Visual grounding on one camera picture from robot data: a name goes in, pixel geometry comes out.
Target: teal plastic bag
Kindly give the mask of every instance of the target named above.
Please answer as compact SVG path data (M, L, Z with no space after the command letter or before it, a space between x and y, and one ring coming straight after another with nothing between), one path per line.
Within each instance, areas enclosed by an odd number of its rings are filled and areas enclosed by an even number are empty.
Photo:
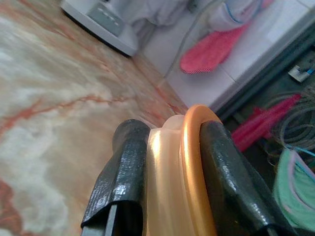
M281 154L273 195L289 223L315 232L315 174L299 154Z

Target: pink cloth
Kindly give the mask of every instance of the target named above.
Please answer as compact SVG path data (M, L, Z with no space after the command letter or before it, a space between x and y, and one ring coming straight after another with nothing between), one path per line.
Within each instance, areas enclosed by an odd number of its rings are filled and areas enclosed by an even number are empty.
M184 54L180 62L182 71L188 74L213 71L228 57L247 28L248 25L244 25L208 35Z
M245 151L261 137L268 137L270 129L299 101L301 95L296 94L267 111L256 109L250 118L232 133L235 146Z

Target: orange ring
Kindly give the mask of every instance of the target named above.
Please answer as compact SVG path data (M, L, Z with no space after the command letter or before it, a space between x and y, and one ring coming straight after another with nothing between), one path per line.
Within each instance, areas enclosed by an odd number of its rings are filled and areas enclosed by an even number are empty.
M181 153L184 182L197 236L217 235L202 171L199 139L201 124L211 120L221 123L208 107L195 105L187 111L182 129Z

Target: tiled wall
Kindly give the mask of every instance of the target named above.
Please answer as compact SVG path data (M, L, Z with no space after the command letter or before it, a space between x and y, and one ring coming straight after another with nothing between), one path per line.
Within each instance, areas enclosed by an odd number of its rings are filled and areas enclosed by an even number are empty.
M148 44L142 50L144 56L154 64L162 75L166 74L173 62L180 44L195 20L196 15L211 1L212 0L198 0L198 9L194 13L186 10L175 25L157 29ZM202 26L204 26L204 24L197 24L194 30L189 34L185 49L197 42L199 39L199 29Z
M144 48L143 54L161 74L168 71L194 19L195 14L185 12L175 27L158 29ZM218 110L314 21L315 0L275 0L255 18L214 72L188 75L176 63L166 80L187 106L203 103ZM183 52L198 41L201 27L203 24L197 24Z

